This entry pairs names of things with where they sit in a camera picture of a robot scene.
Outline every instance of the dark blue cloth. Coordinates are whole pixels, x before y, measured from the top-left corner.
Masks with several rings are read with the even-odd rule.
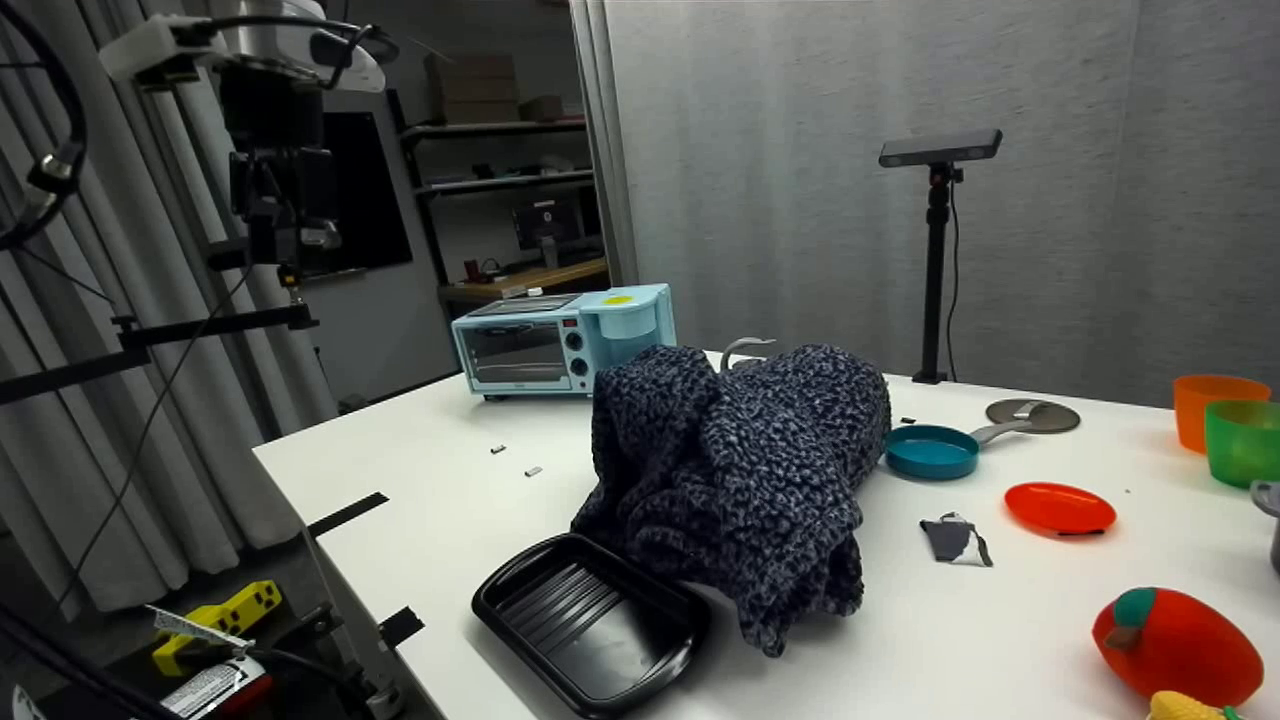
[[[808,610],[858,608],[855,486],[887,438],[882,377],[841,348],[742,359],[654,348],[594,379],[594,493],[573,529],[722,592],[766,654]]]

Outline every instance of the floor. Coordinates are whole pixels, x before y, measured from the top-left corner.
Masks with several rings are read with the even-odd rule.
[[[355,661],[364,666],[364,680],[377,686],[377,716],[402,716],[402,720],[428,720],[438,716],[430,707],[430,701],[423,697],[423,686],[406,674],[406,666],[384,650],[378,644],[378,625],[364,610],[364,602],[351,595],[351,589],[331,572],[331,564],[325,554],[310,554],[305,538],[273,547],[273,550],[256,550],[245,560],[240,572],[224,572],[224,576],[203,576],[193,578],[179,595],[163,600],[163,608],[195,608],[207,600],[224,600],[235,589],[245,589],[248,578],[275,578],[283,589],[283,610],[287,617],[310,617],[325,595],[331,600],[340,629],[317,644],[325,662],[334,666],[342,661]],[[146,666],[146,647],[157,644],[150,619],[143,610],[117,610],[117,617],[89,617],[74,625],[58,625],[46,619],[46,592],[41,589],[41,578],[33,576],[33,566],[24,564],[21,547],[11,542],[9,530],[0,530],[0,592],[3,602],[41,619],[41,633],[46,633],[52,638],[74,647],[85,661],[93,661],[97,666],[107,666],[117,680],[138,680],[146,685],[161,680]],[[24,685],[33,697],[55,697],[58,674],[33,662],[24,650],[17,650],[3,636],[0,636],[0,720],[9,716],[9,686]],[[351,716],[351,711],[334,711],[331,697],[306,690],[310,703],[325,707],[293,707],[283,716]]]

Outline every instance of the black plastic tray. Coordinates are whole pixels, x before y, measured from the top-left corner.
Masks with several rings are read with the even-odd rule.
[[[710,608],[588,534],[551,534],[470,595],[470,610],[576,716],[620,716],[676,685],[710,629]]]

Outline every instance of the metal lid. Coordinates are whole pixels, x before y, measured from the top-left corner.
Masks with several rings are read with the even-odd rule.
[[[1280,478],[1251,484],[1251,505],[1269,516],[1280,516]]]
[[[1010,420],[1024,414],[1027,405],[1031,405],[1031,414],[1027,414],[1027,423],[1020,432],[1055,434],[1055,432],[1080,427],[1080,411],[1073,411],[1064,405],[1053,405],[1053,400],[1035,400],[1035,397],[994,400],[994,405],[988,405],[988,420],[993,423],[1010,423]]]

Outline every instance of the black tripod stand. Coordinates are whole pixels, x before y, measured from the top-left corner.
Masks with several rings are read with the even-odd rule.
[[[929,163],[929,269],[923,269],[923,344],[917,385],[947,379],[937,365],[938,327],[942,327],[942,262],[947,262],[947,221],[950,186],[962,185],[955,163]]]

